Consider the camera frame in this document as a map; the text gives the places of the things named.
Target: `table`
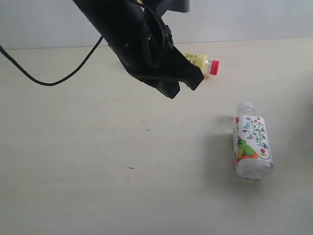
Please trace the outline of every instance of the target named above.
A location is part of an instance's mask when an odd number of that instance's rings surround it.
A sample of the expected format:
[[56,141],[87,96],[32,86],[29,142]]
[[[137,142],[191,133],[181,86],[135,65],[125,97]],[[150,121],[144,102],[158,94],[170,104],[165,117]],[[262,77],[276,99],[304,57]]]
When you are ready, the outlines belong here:
[[[0,234],[309,235],[313,231],[313,39],[177,45],[218,76],[170,100],[108,47],[42,87],[0,58]],[[90,48],[12,50],[55,81]],[[234,170],[236,106],[267,122],[271,179]]]

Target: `lying bottle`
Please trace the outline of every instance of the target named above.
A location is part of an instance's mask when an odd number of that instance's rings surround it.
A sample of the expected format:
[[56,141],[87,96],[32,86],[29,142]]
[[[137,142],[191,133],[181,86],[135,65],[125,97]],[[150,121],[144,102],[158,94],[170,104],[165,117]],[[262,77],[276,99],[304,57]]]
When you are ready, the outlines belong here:
[[255,115],[253,104],[237,107],[233,126],[236,172],[249,179],[261,179],[273,168],[264,119]]
[[190,52],[182,52],[183,56],[192,63],[193,65],[199,67],[202,73],[216,75],[219,70],[220,62],[217,60],[209,60],[207,55],[204,54],[195,54]]

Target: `red bottle cap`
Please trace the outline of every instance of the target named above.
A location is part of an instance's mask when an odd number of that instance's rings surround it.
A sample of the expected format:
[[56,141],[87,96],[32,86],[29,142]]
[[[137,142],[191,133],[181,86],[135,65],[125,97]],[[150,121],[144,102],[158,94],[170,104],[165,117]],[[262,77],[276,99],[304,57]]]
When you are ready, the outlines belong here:
[[220,66],[220,62],[218,60],[213,60],[210,74],[216,75],[219,70],[219,66]]

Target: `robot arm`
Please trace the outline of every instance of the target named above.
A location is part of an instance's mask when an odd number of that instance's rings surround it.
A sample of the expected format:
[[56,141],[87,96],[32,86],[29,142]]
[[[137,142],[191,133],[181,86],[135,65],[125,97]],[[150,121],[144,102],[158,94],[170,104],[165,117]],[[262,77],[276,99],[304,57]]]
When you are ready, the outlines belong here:
[[134,78],[169,98],[179,82],[195,90],[201,70],[174,47],[170,28],[161,19],[175,0],[73,0]]

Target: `floral label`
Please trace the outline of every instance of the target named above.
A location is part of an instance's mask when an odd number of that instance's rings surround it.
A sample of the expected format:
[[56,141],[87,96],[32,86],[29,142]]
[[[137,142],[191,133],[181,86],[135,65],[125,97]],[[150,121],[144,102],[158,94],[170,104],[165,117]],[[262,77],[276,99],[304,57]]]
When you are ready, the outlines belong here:
[[233,126],[235,163],[243,159],[262,159],[273,163],[264,119],[240,115]]

